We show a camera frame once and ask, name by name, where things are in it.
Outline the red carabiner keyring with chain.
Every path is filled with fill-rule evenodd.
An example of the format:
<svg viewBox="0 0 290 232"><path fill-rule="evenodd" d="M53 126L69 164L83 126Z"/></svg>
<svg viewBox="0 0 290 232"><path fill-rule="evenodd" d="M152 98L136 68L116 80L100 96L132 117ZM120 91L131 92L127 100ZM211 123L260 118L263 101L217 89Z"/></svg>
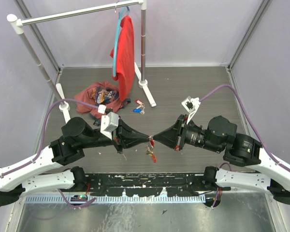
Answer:
<svg viewBox="0 0 290 232"><path fill-rule="evenodd" d="M157 162L157 158L154 154L154 147L152 147L150 145L150 142L148 142L147 147L146 147L146 154L150 156L150 158L152 159L153 163Z"/></svg>

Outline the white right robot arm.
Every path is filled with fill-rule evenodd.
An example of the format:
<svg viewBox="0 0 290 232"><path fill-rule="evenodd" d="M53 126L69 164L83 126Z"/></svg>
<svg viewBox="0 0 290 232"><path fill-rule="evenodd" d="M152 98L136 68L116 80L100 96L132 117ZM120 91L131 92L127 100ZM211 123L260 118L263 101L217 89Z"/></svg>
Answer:
<svg viewBox="0 0 290 232"><path fill-rule="evenodd" d="M258 190L273 199L290 205L290 165L274 162L261 143L249 135L238 133L237 125L223 116L212 118L206 129L180 115L175 124L154 135L153 139L175 151L191 145L215 153L223 152L223 160L238 167L249 167L254 173L236 173L207 166L202 184L207 190L243 188Z"/></svg>

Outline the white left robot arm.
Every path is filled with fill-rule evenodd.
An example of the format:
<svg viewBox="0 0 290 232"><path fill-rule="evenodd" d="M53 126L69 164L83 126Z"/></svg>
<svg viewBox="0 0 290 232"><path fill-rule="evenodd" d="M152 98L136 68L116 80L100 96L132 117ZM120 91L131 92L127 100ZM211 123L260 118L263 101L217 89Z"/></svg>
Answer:
<svg viewBox="0 0 290 232"><path fill-rule="evenodd" d="M12 204L20 196L34 191L83 191L87 187L87 179L81 167L54 175L45 172L83 158L85 148L114 146L120 153L150 140L148 135L132 129L122 119L115 125L110 137L101 133L100 129L93 129L80 117L70 119L61 131L61 137L40 148L36 155L0 168L0 206Z"/></svg>

